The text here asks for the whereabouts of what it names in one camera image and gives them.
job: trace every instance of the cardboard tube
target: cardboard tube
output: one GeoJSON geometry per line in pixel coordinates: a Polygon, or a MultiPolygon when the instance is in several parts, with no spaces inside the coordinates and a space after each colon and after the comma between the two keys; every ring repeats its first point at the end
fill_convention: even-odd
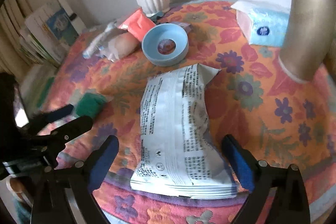
{"type": "Polygon", "coordinates": [[[336,0],[292,0],[279,61],[295,81],[311,81],[331,47],[336,0]]]}

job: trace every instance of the tissue box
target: tissue box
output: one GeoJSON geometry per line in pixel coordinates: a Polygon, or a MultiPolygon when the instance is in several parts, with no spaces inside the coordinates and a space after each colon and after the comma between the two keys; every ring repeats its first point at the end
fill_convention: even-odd
{"type": "Polygon", "coordinates": [[[281,47],[287,30],[289,9],[267,3],[238,1],[237,22],[251,45],[281,47]]]}

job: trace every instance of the black object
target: black object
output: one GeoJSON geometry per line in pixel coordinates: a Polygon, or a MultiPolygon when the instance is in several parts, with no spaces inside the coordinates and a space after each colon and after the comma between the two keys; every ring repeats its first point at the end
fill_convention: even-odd
{"type": "Polygon", "coordinates": [[[310,224],[309,203],[299,168],[271,167],[257,161],[232,135],[222,141],[222,152],[229,160],[241,186],[250,195],[231,224],[254,224],[265,205],[269,191],[277,187],[267,224],[310,224]]]}
{"type": "Polygon", "coordinates": [[[70,21],[74,21],[77,18],[77,14],[73,13],[69,16],[70,21]]]}
{"type": "Polygon", "coordinates": [[[56,128],[50,135],[36,135],[49,123],[48,121],[59,117],[60,113],[68,115],[68,110],[72,108],[73,106],[66,106],[54,112],[41,114],[28,123],[25,126],[27,131],[22,133],[17,144],[11,147],[11,152],[2,156],[1,162],[8,173],[3,174],[0,179],[7,177],[8,174],[12,177],[29,176],[48,165],[55,168],[58,164],[57,155],[65,149],[65,144],[89,131],[93,125],[92,119],[88,116],[79,117],[56,128]]]}
{"type": "Polygon", "coordinates": [[[98,189],[119,151],[117,137],[109,136],[99,150],[85,162],[78,161],[68,169],[52,170],[46,167],[39,182],[31,212],[31,224],[77,223],[66,197],[65,188],[71,188],[86,224],[109,224],[92,191],[98,189]]]}

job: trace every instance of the light blue bowl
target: light blue bowl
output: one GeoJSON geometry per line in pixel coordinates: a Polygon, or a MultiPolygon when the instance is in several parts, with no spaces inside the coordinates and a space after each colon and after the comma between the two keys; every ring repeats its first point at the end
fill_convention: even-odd
{"type": "Polygon", "coordinates": [[[154,65],[167,67],[181,62],[189,50],[188,35],[185,30],[172,23],[160,24],[147,32],[142,40],[142,51],[154,65]],[[159,43],[163,39],[171,39],[175,42],[175,50],[167,55],[158,51],[159,43]]]}

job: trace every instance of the orange floral tablecloth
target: orange floral tablecloth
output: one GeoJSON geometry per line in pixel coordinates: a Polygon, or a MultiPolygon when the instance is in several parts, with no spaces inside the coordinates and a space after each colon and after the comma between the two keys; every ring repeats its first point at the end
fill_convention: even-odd
{"type": "Polygon", "coordinates": [[[190,200],[130,189],[129,179],[140,161],[139,107],[147,78],[195,63],[222,69],[205,94],[210,132],[218,148],[230,133],[256,159],[281,167],[297,164],[309,203],[335,185],[336,89],[326,70],[320,68],[309,84],[293,82],[278,64],[278,48],[248,45],[230,5],[225,1],[186,4],[160,20],[193,26],[189,52],[173,67],[151,64],[141,50],[116,63],[99,57],[85,60],[82,51],[96,32],[82,34],[61,67],[45,110],[61,107],[87,90],[114,97],[93,129],[68,143],[58,162],[68,167],[86,159],[115,134],[120,141],[118,156],[94,195],[101,208],[118,219],[148,224],[229,223],[246,198],[243,189],[237,198],[224,200],[190,200]]]}

